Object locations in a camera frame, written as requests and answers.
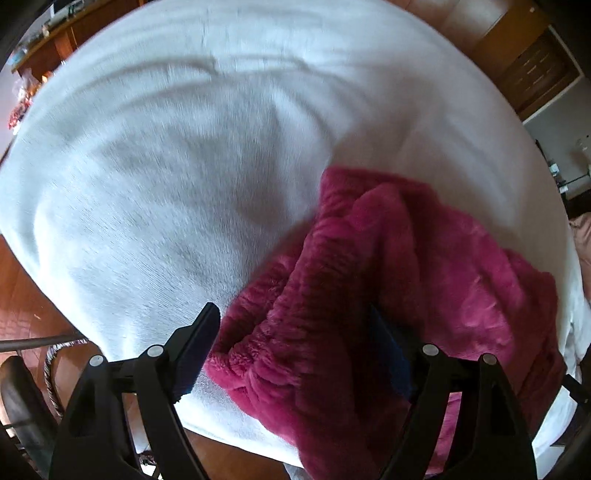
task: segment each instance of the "metal screw head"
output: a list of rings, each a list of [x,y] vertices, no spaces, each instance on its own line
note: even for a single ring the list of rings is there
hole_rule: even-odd
[[[487,365],[496,365],[496,357],[492,353],[485,353],[482,355],[482,360]]]
[[[88,363],[90,363],[90,366],[92,367],[98,367],[104,360],[104,357],[102,355],[95,355],[94,357],[92,357]]]
[[[423,353],[428,356],[436,356],[439,353],[439,348],[432,343],[428,343],[423,345]]]
[[[164,353],[164,348],[162,345],[152,345],[148,348],[148,356],[156,358]]]

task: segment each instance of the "cable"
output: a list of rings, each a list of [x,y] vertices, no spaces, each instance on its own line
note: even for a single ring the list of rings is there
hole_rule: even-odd
[[[64,417],[65,410],[59,397],[57,396],[56,386],[53,382],[53,376],[51,374],[53,370],[53,361],[56,359],[57,353],[61,349],[76,345],[85,345],[87,343],[88,339],[81,338],[77,340],[71,340],[70,342],[56,343],[47,349],[45,362],[43,363],[43,380],[45,381],[45,386],[47,387],[49,401],[51,402],[51,405],[53,405],[53,408],[60,419]]]

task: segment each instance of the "wall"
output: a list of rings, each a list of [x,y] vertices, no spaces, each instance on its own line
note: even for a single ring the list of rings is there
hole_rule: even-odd
[[[525,124],[537,139],[548,160],[554,160],[566,181],[587,173],[591,163],[591,80],[581,78],[560,99]],[[577,140],[588,148],[581,152]],[[569,185],[568,198],[591,189],[591,179],[584,177]]]
[[[0,157],[12,140],[12,132],[8,129],[8,117],[17,105],[17,96],[12,92],[18,74],[11,73],[9,66],[0,72]]]

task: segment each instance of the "fuzzy magenta fabric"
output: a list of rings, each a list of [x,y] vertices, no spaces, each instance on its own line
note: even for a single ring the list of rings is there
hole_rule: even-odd
[[[324,172],[305,241],[283,249],[228,308],[206,372],[294,444],[315,480],[375,479],[407,405],[372,352],[371,303],[450,356],[494,353],[539,428],[564,374],[554,279],[429,186],[373,171]],[[433,472],[458,406],[452,396]]]

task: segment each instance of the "white bed sheet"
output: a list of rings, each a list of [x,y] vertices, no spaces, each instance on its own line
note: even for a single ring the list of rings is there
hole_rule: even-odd
[[[207,301],[224,311],[331,163],[426,181],[551,272],[575,372],[589,305],[544,160],[477,67],[380,0],[162,0],[111,25],[35,99],[0,169],[0,230],[76,327],[129,358]],[[204,375],[178,412],[300,465]],[[537,455],[573,412],[563,389]]]

